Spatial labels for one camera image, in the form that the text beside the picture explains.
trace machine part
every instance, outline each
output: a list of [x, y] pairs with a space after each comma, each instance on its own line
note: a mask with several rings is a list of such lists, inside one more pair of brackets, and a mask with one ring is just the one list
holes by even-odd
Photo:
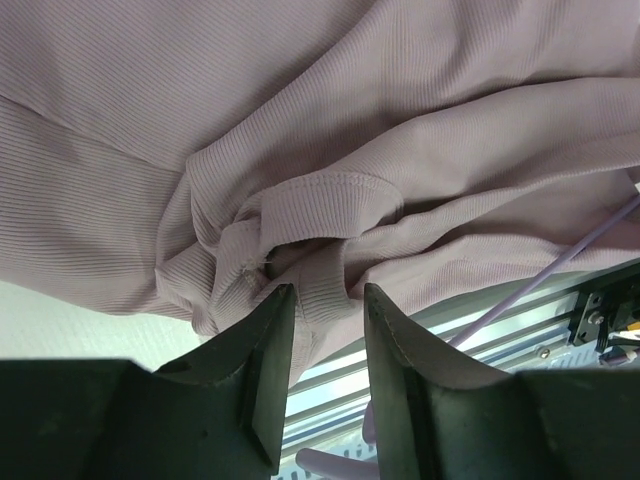
[[612, 332], [625, 330], [640, 318], [640, 270], [637, 266], [591, 280], [580, 288], [569, 325], [569, 342], [575, 346], [596, 341], [603, 353]]
[[538, 349], [537, 353], [540, 358], [546, 359], [551, 355], [551, 350], [546, 347], [541, 347]]
[[311, 451], [303, 467], [341, 479], [635, 478], [638, 373], [509, 375], [420, 328], [374, 285], [365, 337], [378, 476], [364, 462], [316, 462]]
[[600, 325], [602, 322], [604, 322], [604, 317], [600, 315], [600, 312], [595, 311], [589, 316], [589, 319], [587, 321], [591, 325]]
[[0, 362], [0, 470], [20, 480], [267, 480], [277, 473], [295, 293], [157, 372], [126, 360]]

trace screw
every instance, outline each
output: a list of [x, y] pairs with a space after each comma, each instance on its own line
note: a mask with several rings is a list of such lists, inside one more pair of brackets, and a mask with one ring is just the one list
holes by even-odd
[[540, 358], [549, 358], [549, 355], [551, 355], [551, 350], [549, 350], [548, 348], [538, 349], [538, 356]]
[[600, 315], [600, 312], [593, 312], [587, 319], [587, 323], [591, 325], [600, 325], [602, 322], [604, 322], [604, 317]]

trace pink ribbed fabric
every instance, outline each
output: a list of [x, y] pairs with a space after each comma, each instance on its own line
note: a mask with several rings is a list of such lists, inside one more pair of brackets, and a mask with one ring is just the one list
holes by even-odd
[[[0, 278], [213, 335], [296, 285], [295, 380], [532, 276], [636, 194], [638, 0], [0, 0]], [[640, 256], [631, 217], [569, 269]]]

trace purple cable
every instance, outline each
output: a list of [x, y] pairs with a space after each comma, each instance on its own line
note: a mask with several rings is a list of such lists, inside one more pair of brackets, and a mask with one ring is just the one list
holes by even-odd
[[[465, 342], [473, 335], [478, 333], [479, 330], [489, 325], [493, 322], [498, 316], [504, 313], [511, 305], [513, 305], [520, 297], [526, 295], [531, 292], [534, 288], [540, 285], [543, 281], [549, 278], [553, 273], [556, 272], [560, 267], [573, 259], [577, 254], [579, 254], [582, 250], [587, 248], [591, 243], [601, 237], [605, 232], [607, 232], [611, 227], [617, 224], [620, 220], [626, 217], [629, 213], [635, 210], [638, 206], [640, 206], [640, 195], [634, 197], [629, 203], [627, 203], [624, 207], [618, 210], [614, 215], [609, 217], [605, 222], [587, 234], [582, 240], [576, 243], [573, 247], [567, 250], [565, 253], [560, 255], [555, 261], [551, 262], [546, 268], [544, 268], [540, 273], [538, 273], [535, 277], [533, 277], [529, 283], [524, 285], [522, 288], [519, 288], [514, 293], [505, 298], [502, 302], [498, 303], [495, 307], [485, 313], [482, 317], [475, 320], [471, 324], [469, 324], [464, 330], [462, 330], [458, 335], [454, 336], [450, 341], [449, 345], [458, 347], [461, 343]], [[375, 444], [376, 443], [376, 433], [373, 424], [373, 405], [371, 402], [367, 405], [367, 409], [365, 410], [364, 415], [364, 423], [362, 425], [362, 435], [366, 443]], [[330, 459], [329, 457], [324, 457], [322, 452], [317, 452], [315, 450], [306, 450], [303, 457], [303, 462], [307, 466], [316, 466], [318, 461], [323, 464], [323, 470], [327, 473], [331, 472], [339, 472], [341, 475], [339, 478], [346, 479], [360, 479], [360, 478], [379, 478], [378, 476], [370, 476], [373, 472], [371, 472], [371, 464], [367, 464], [366, 466], [360, 465], [364, 462], [342, 459], [341, 457], [334, 457], [334, 459]]]
[[478, 320], [472, 322], [467, 328], [462, 330], [458, 335], [449, 340], [449, 345], [453, 347], [459, 346], [464, 341], [471, 338], [472, 335], [478, 333], [480, 329], [486, 327], [493, 322], [499, 315], [503, 314], [511, 305], [513, 305], [520, 297], [526, 295], [531, 290], [536, 288], [542, 282], [544, 282], [552, 273], [562, 267], [565, 263], [569, 262], [578, 253], [588, 247], [596, 239], [602, 236], [607, 230], [613, 227], [616, 223], [629, 215], [636, 207], [640, 206], [640, 195], [636, 196], [627, 203], [624, 207], [618, 210], [613, 216], [609, 217], [606, 222], [603, 222], [595, 230], [585, 236], [582, 240], [576, 243], [573, 247], [560, 255], [555, 261], [551, 262], [549, 266], [544, 268], [538, 275], [533, 277], [529, 283], [522, 288], [519, 288], [507, 298], [505, 298], [498, 305], [493, 307], [487, 313], [485, 313]]

